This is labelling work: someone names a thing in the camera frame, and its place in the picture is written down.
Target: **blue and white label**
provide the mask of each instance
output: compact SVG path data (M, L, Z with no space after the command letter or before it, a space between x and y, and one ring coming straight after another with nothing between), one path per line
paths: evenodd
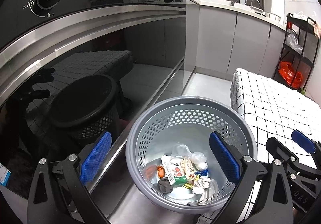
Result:
M6 186L11 172L0 163L0 185Z

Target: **storage rack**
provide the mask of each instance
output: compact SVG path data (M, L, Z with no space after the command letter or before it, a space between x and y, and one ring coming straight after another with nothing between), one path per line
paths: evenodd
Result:
M314 59L313 61L311 61L310 59L308 59L307 57L303 56L304 54L304 50L305 50L305 46L306 46L306 41L307 41L307 35L308 33L310 34L313 34L315 35L314 33L314 27L309 23L309 20L311 20L314 24L316 24L316 21L314 21L312 18L310 17L307 17L307 20L303 20L303 19L299 19L299 18L294 18L293 15L291 13L288 13L288 16L287 16L287 21L286 21L286 27L287 27L287 30L286 30L286 33L285 33L285 38L284 38L284 42L283 42L283 47L282 47L282 51L281 51L281 54L280 54L280 58L279 58L279 62L275 68L275 71L274 71L274 75L273 75L273 80L275 80L275 77L276 75L278 74L279 78L280 78L280 82L279 83L282 83L286 86L288 86L289 88L293 89L293 90L297 90L295 89L294 87L292 87L292 84L293 84L293 81L295 79L295 75L299 69L299 66L300 66L300 63L303 62L305 64L307 64L309 67L310 67L310 70L309 70L309 74L308 74L308 77L306 78L306 81L304 83L304 86L302 87L302 89L305 89L306 85L307 85L307 82L309 80L309 77L311 75L311 72L314 68L314 64L315 64L315 60L316 60L316 57L317 57L317 52L318 52L318 49L319 49L319 43L320 43L320 39L317 40L317 48L316 48L316 51L315 51L315 54L314 54ZM304 43L303 43L303 46L302 46L302 52L301 53L298 53L296 50L294 50L293 48L291 48L290 46L288 46L286 44L286 39L289 35L289 32L288 32L288 24L289 23L292 23L293 25L297 26L299 28L299 33L298 33L298 40L300 38L300 33L301 33L301 30L305 31L305 37L304 37ZM299 59L299 62L298 62L298 65L296 67L296 71L294 73L294 76L293 76L293 79L291 81L291 84L289 85L285 79L280 75L279 73L279 65L280 65L280 62L288 55L288 54L292 54L293 55L293 59L292 59L292 65L293 65L293 62L295 60L295 58L298 58Z

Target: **cup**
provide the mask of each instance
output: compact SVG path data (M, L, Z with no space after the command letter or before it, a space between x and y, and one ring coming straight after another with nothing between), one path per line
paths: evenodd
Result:
M247 0L240 0L241 5L245 5L248 1Z

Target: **barcode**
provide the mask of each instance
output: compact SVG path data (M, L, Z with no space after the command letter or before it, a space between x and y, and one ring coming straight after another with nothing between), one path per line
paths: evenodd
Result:
M172 174L168 174L168 180L170 181L170 184L172 184L172 183L174 183L175 182L175 180L174 180L174 178L173 178L173 176L172 176Z

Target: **red plastic bag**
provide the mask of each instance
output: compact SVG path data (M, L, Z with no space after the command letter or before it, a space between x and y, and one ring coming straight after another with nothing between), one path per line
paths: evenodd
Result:
M284 80L287 82L288 85L291 85L291 87L295 89L299 89L303 81L303 76L300 72L297 72L293 80L294 70L290 62L281 61L279 73L284 78Z

